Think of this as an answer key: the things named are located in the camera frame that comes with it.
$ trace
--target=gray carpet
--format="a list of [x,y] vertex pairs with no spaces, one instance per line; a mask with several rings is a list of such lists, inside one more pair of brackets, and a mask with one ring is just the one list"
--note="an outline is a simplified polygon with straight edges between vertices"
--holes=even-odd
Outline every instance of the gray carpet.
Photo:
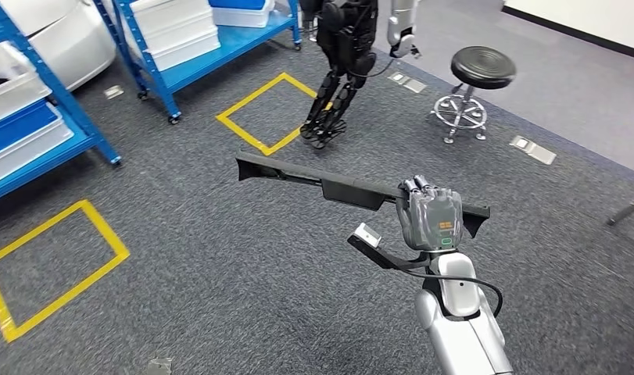
[[[387,74],[369,80],[345,135],[322,152],[296,140],[273,157],[387,184],[423,173],[491,205],[461,250],[505,294],[499,324],[517,373],[634,374],[634,215],[604,226],[634,199],[634,173],[493,105],[488,141],[445,145],[423,119],[448,87],[405,63],[391,69],[428,87],[417,95]],[[318,188],[236,181],[234,154],[256,150],[215,115],[282,71],[317,88],[326,64],[314,45],[260,46],[181,91],[176,127],[153,100],[138,102],[118,65],[77,92],[124,166],[83,155],[0,200],[0,248],[86,198],[131,256],[12,344],[0,334],[0,374],[143,374],[156,355],[174,357],[176,375],[439,373],[413,311],[421,282],[346,244],[364,221],[409,256],[393,207],[368,212],[325,202]],[[114,84],[126,93],[108,101]],[[235,120],[270,145],[306,115],[302,95],[269,92]],[[554,164],[508,146],[516,134],[556,152]],[[37,294],[10,304],[19,319],[110,255],[98,238],[39,241],[19,251],[48,258],[0,265],[5,297]]]

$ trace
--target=robot finger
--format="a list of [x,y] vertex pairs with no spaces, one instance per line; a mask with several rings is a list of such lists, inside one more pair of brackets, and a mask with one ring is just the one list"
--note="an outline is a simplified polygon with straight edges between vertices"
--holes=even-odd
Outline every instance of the robot finger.
[[436,186],[430,184],[427,179],[419,174],[417,176],[414,176],[414,181],[416,183],[416,185],[418,186],[418,188],[421,189],[421,191],[426,192],[428,189],[433,189],[436,188]]
[[417,193],[421,190],[414,179],[404,180],[404,182],[402,183],[402,188],[410,193]]

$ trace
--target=black stool seat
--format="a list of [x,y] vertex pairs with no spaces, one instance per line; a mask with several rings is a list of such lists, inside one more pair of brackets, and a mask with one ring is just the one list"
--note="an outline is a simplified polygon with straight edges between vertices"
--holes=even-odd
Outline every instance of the black stool seat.
[[466,47],[453,56],[450,69],[455,77],[474,88],[505,88],[517,74],[514,62],[489,47]]

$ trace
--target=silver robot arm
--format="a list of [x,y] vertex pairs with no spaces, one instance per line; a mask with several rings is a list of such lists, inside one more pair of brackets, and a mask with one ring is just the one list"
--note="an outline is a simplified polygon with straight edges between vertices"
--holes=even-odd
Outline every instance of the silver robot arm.
[[392,0],[390,18],[388,18],[388,43],[390,55],[401,58],[419,52],[414,46],[414,28],[418,0]]
[[[436,274],[475,277],[471,260],[460,253],[432,260]],[[443,308],[453,316],[478,315],[468,320],[449,320],[434,293],[421,289],[415,304],[418,320],[428,332],[445,375],[512,374],[503,347],[505,338],[482,290],[473,283],[440,280]]]
[[429,333],[445,375],[511,374],[505,338],[471,260],[457,251],[463,232],[461,197],[430,185],[423,176],[405,180],[408,203],[396,203],[404,241],[428,255],[428,273],[416,294],[418,320]]

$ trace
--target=stool base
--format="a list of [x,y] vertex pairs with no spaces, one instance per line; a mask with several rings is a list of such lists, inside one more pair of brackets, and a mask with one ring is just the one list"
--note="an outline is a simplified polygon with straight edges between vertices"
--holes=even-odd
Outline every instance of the stool base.
[[448,145],[454,143],[455,133],[461,130],[478,130],[475,137],[484,141],[487,139],[485,123],[487,122],[487,111],[480,102],[471,98],[474,87],[469,86],[464,95],[447,95],[440,98],[434,104],[431,115],[441,120],[442,123],[451,127],[448,136],[443,141]]

